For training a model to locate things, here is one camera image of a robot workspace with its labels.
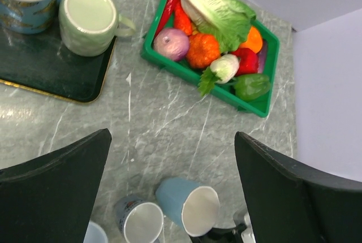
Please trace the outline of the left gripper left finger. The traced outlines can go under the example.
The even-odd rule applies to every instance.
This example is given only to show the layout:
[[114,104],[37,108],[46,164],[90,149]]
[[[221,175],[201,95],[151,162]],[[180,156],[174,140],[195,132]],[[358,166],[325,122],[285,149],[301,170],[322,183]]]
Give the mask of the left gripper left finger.
[[83,242],[111,133],[1,170],[1,242]]

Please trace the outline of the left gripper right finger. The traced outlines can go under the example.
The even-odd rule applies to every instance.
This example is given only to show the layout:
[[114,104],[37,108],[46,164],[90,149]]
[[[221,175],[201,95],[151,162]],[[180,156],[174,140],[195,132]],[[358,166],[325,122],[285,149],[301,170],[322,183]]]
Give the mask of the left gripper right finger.
[[308,166],[244,132],[234,146],[257,242],[361,242],[361,182]]

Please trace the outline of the grey-blue round mug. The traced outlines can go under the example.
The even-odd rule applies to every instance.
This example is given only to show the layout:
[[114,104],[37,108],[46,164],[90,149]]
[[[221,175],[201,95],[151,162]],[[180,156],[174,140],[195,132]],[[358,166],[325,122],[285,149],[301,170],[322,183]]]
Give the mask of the grey-blue round mug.
[[83,243],[108,243],[108,237],[104,229],[97,223],[90,221]]

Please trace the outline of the small blue-grey mug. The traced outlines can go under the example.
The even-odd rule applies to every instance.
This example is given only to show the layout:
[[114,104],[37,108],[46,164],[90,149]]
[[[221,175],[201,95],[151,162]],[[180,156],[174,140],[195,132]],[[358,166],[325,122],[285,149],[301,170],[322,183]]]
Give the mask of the small blue-grey mug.
[[164,217],[161,208],[132,194],[114,205],[115,221],[128,243],[153,243],[159,241]]

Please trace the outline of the light blue faceted mug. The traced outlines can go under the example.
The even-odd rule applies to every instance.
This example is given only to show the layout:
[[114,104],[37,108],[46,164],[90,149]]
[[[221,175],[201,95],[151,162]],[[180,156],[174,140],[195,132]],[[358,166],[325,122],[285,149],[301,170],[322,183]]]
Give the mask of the light blue faceted mug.
[[191,237],[207,234],[217,222],[221,205],[210,186],[170,177],[160,183],[155,195],[163,213]]

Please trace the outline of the pale green mug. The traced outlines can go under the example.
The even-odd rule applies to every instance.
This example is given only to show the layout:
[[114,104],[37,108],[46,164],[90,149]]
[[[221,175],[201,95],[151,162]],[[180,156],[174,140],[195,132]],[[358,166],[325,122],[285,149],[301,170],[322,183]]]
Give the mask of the pale green mug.
[[118,12],[113,0],[61,0],[58,19],[63,44],[82,57],[98,56],[114,37],[136,32],[133,21]]

